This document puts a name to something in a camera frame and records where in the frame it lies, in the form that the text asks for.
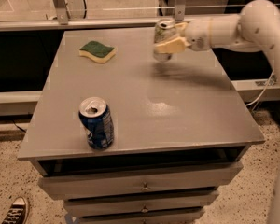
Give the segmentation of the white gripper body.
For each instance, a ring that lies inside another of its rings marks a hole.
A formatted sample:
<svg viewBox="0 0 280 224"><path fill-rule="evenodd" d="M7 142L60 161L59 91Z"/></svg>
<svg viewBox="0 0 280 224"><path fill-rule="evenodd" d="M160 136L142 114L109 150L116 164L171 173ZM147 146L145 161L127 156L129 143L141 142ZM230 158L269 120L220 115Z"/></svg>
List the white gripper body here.
<svg viewBox="0 0 280 224"><path fill-rule="evenodd" d="M210 50L210 20L200 19L188 23L185 38L194 51Z"/></svg>

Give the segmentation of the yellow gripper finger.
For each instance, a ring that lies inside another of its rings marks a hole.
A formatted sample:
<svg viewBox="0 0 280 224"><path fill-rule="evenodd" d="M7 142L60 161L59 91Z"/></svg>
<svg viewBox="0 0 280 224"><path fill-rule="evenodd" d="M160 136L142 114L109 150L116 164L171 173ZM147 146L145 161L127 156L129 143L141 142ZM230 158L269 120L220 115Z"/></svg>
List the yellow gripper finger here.
<svg viewBox="0 0 280 224"><path fill-rule="evenodd" d="M172 39L155 40L154 51L160 54L173 54L183 52L189 46L190 43L187 39L179 36Z"/></svg>
<svg viewBox="0 0 280 224"><path fill-rule="evenodd" d="M188 27L188 23L187 22L180 22L180 23L176 23L175 24L176 32L181 37L185 37L186 36L186 28L187 27Z"/></svg>

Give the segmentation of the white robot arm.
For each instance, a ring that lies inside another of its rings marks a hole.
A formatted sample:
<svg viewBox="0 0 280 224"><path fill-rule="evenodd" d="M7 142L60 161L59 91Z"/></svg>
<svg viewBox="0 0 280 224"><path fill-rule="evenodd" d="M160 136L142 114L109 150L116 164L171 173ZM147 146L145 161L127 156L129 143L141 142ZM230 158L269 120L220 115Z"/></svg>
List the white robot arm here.
<svg viewBox="0 0 280 224"><path fill-rule="evenodd" d="M267 0L246 4L240 13L202 17L189 22L162 19L155 25L156 60L191 49L223 48L235 52L262 52L280 85L280 10ZM280 155L275 156L274 184L266 224L280 224Z"/></svg>

